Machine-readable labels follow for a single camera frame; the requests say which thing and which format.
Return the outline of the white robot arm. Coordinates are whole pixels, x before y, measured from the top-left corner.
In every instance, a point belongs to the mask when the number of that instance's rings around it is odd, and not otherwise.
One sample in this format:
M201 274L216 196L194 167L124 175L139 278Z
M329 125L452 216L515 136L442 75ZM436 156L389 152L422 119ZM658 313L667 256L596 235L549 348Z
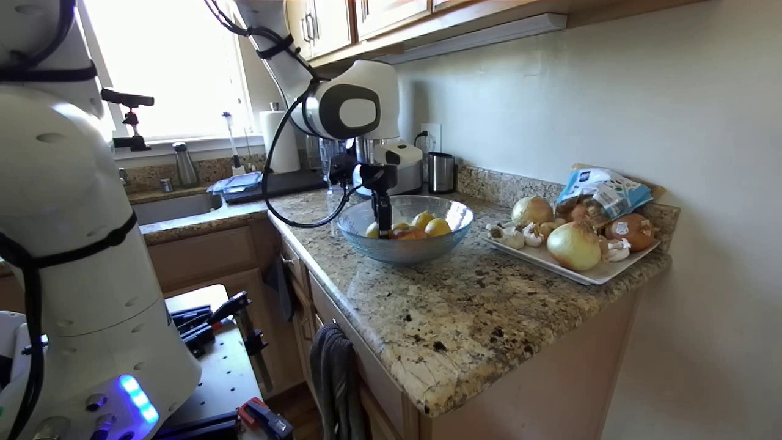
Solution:
M149 440L201 381L112 158L77 0L0 3L3 440Z

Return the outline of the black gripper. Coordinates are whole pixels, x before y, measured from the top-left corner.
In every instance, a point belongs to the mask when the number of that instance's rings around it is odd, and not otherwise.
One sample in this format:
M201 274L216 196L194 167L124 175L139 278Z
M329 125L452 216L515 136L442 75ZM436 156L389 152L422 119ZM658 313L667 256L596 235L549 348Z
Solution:
M381 163L362 163L359 184L371 191L371 210L380 229L392 229L389 189L397 186L397 169Z

